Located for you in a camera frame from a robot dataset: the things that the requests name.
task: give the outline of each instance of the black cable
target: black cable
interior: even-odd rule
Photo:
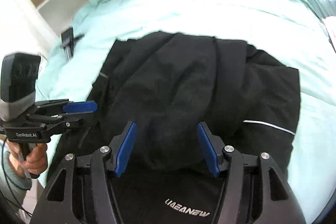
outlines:
[[[14,211],[14,209],[8,204],[8,202],[12,203],[14,206],[16,206],[12,201],[10,201],[8,198],[6,198],[3,193],[1,192],[2,196],[4,197],[4,200],[6,201],[8,207],[13,211],[13,215],[15,215],[15,217],[20,221],[20,223],[22,223],[22,220],[19,218],[19,216],[16,214],[16,211]]]
[[[38,54],[39,54],[41,57],[43,57],[45,61],[48,62],[48,59],[47,59],[41,52],[39,52]]]
[[[39,92],[41,93],[41,95],[43,96],[44,100],[47,100],[47,98],[42,94],[42,92],[40,91],[39,87],[37,85],[35,85],[37,87],[37,89],[39,90]]]
[[[23,190],[23,191],[29,191],[30,189],[26,189],[26,188],[22,188],[22,187],[20,187],[20,186],[18,186],[10,177],[9,177],[9,175],[7,175],[6,174],[6,172],[5,172],[5,170],[4,170],[4,168],[2,168],[2,170],[3,170],[3,172],[4,172],[4,174],[5,174],[5,177],[16,187],[16,188],[18,188],[18,189],[20,189],[20,190]]]
[[[8,175],[6,174],[6,171],[5,171],[5,165],[4,165],[4,148],[5,148],[6,141],[7,141],[7,137],[6,137],[6,139],[5,139],[5,141],[4,141],[3,145],[2,145],[1,165],[2,165],[2,170],[3,170],[3,172],[4,172],[4,175],[5,175],[5,180],[6,180],[7,186],[8,186],[8,188],[9,188],[11,194],[13,195],[13,198],[14,198],[15,201],[17,202],[17,205],[14,204],[12,201],[10,201],[8,198],[6,198],[6,201],[7,201],[7,204],[8,204],[8,201],[9,201],[9,202],[12,203],[15,207],[17,207],[18,209],[23,210],[26,214],[28,214],[28,215],[31,217],[32,214],[31,214],[30,212],[28,212],[27,210],[25,210],[25,209],[22,207],[22,205],[20,204],[20,202],[17,200],[16,196],[14,195],[13,190],[12,190],[12,188],[11,188],[9,182],[8,182]]]

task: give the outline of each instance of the bed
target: bed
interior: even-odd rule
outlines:
[[[332,15],[335,0],[89,0],[72,24],[85,37],[71,61],[55,47],[37,80],[36,100],[86,100],[116,39],[162,30],[246,40],[300,71],[300,119],[288,172],[312,223],[336,188],[336,53],[323,24]],[[49,161],[58,140],[53,136],[49,144]]]

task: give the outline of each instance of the black jacket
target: black jacket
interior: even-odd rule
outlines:
[[[200,175],[206,172],[196,134],[199,122],[205,121],[214,135],[241,153],[268,152],[286,173],[299,118],[299,74],[245,41],[156,32],[139,40],[116,41],[88,100],[98,103],[97,126],[86,135],[78,132],[61,137],[48,176],[67,153],[90,154],[108,145],[127,121],[134,121],[137,141],[126,173],[116,182],[121,211],[133,208],[126,223],[169,223],[182,215],[172,210],[177,220],[163,217],[162,210],[171,215],[171,208],[165,205],[169,198],[203,211],[213,210],[216,204],[221,183]],[[176,192],[164,186],[164,181],[179,180],[177,177],[190,169],[191,177],[174,188]],[[134,177],[139,179],[138,185],[134,185]],[[190,185],[191,181],[199,181],[203,190],[196,183]],[[164,188],[172,196],[157,195]],[[190,204],[190,198],[179,197],[187,188],[201,203]],[[141,199],[154,203],[162,199],[164,206],[155,210]],[[204,219],[199,217],[199,223],[209,223],[202,222]]]

